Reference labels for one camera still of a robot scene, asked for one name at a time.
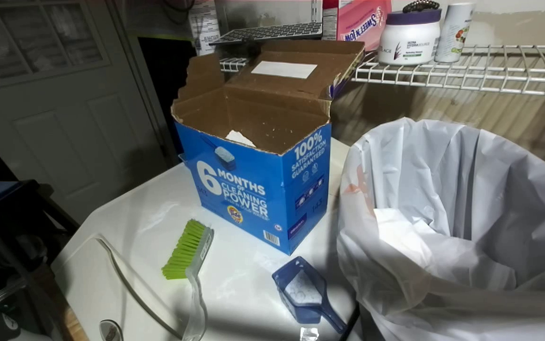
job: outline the cardboard box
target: cardboard box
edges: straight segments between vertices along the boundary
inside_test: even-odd
[[[364,52],[378,50],[391,0],[323,0],[323,39],[363,42]]]
[[[327,209],[327,86],[359,52],[361,44],[268,42],[253,69],[226,84],[217,56],[190,59],[171,116],[200,205],[291,255]],[[230,131],[255,148],[226,141]]]

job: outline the blue plastic object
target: blue plastic object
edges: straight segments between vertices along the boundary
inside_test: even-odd
[[[298,325],[317,325],[325,317],[334,332],[346,332],[344,321],[332,311],[327,300],[325,279],[304,258],[294,258],[279,268],[272,274],[272,281]]]

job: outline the container lid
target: container lid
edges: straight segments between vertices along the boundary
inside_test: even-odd
[[[385,25],[421,25],[440,22],[440,12],[393,12],[387,16]]]

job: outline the white bin liner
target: white bin liner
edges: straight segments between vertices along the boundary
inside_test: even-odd
[[[545,164],[504,139],[368,131],[344,166],[336,247],[387,341],[545,340]]]

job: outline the plastic container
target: plastic container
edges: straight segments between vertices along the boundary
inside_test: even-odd
[[[385,65],[421,65],[434,56],[440,37],[440,12],[389,14],[378,61]]]
[[[440,31],[438,50],[434,56],[436,63],[455,63],[459,59],[470,18],[470,3],[448,4]]]

